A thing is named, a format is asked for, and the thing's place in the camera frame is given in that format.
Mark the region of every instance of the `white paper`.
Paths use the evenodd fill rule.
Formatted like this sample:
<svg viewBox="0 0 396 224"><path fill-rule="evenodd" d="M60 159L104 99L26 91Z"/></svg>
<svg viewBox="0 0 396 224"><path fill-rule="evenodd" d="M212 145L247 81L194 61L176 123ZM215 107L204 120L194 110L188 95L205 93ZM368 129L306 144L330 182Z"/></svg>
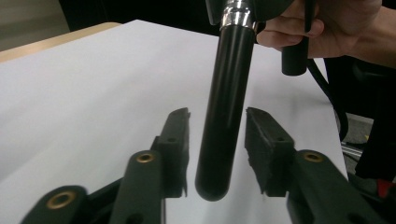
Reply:
<svg viewBox="0 0 396 224"><path fill-rule="evenodd" d="M133 21L1 63L0 223L19 223L60 186L92 193L120 178L182 107L191 112L189 196L166 200L167 223L290 223L285 199L260 195L243 147L245 113L228 194L210 203L196 193L217 44L215 36ZM245 108L266 110L296 149L324 153L345 174L328 99L309 74L286 77L280 68L279 52L255 46Z"/></svg>

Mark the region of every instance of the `brass insert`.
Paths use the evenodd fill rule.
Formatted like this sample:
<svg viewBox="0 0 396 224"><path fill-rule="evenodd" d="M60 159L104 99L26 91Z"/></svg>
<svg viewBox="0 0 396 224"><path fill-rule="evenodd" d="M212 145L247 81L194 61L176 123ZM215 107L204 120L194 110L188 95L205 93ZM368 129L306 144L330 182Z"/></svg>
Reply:
<svg viewBox="0 0 396 224"><path fill-rule="evenodd" d="M312 162L323 162L323 157L315 152L305 152L304 159Z"/></svg>
<svg viewBox="0 0 396 224"><path fill-rule="evenodd" d="M71 202L73 202L76 199L76 193L73 191L64 191L61 193L58 193L54 196L52 196L52 198L50 198L47 201L47 207L49 209L59 209L59 208L63 208L65 206L67 206L68 204L70 204Z"/></svg>
<svg viewBox="0 0 396 224"><path fill-rule="evenodd" d="M138 162L146 163L154 160L154 156L150 153L142 154L136 158Z"/></svg>

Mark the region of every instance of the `red object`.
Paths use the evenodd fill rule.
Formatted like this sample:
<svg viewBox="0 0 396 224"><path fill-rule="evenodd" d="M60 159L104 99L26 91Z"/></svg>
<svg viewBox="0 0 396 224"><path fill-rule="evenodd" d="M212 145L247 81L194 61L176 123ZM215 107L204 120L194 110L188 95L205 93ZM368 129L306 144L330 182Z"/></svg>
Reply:
<svg viewBox="0 0 396 224"><path fill-rule="evenodd" d="M395 183L383 179L377 179L376 184L377 184L378 196L381 198L387 197L388 189L392 187L396 187Z"/></svg>

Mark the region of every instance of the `black cylindrical object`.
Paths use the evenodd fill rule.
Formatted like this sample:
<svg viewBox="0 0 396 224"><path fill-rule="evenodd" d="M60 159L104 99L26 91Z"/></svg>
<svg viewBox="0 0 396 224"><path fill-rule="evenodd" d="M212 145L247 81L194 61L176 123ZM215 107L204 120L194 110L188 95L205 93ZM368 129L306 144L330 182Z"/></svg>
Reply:
<svg viewBox="0 0 396 224"><path fill-rule="evenodd" d="M306 0L304 6L304 31L311 30L312 20L315 17L315 0ZM309 38L304 36L303 40L294 46L282 49L282 73L296 77L306 72L308 58Z"/></svg>
<svg viewBox="0 0 396 224"><path fill-rule="evenodd" d="M282 73L295 77L305 73L308 58L308 37L294 46L282 49Z"/></svg>
<svg viewBox="0 0 396 224"><path fill-rule="evenodd" d="M195 187L206 200L228 191L248 71L255 40L252 29L223 27L212 79Z"/></svg>

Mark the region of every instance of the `finger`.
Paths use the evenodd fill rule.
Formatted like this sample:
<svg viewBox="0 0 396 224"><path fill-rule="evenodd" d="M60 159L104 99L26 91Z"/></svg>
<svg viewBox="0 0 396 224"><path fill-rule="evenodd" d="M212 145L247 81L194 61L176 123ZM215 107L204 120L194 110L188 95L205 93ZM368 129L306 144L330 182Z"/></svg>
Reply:
<svg viewBox="0 0 396 224"><path fill-rule="evenodd" d="M276 31L287 35L305 35L317 37L324 30L324 23L321 20L313 20L311 30L304 31L304 20L286 17L276 17L266 23L265 31Z"/></svg>
<svg viewBox="0 0 396 224"><path fill-rule="evenodd" d="M315 17L319 13L319 5L315 3ZM283 13L283 17L304 19L305 17L305 0L295 0Z"/></svg>
<svg viewBox="0 0 396 224"><path fill-rule="evenodd" d="M257 35L257 42L269 48L282 48L301 42L301 35L286 35L276 31L262 31Z"/></svg>
<svg viewBox="0 0 396 224"><path fill-rule="evenodd" d="M304 35L304 20L283 16L276 17L266 23L264 30L277 31L288 35Z"/></svg>

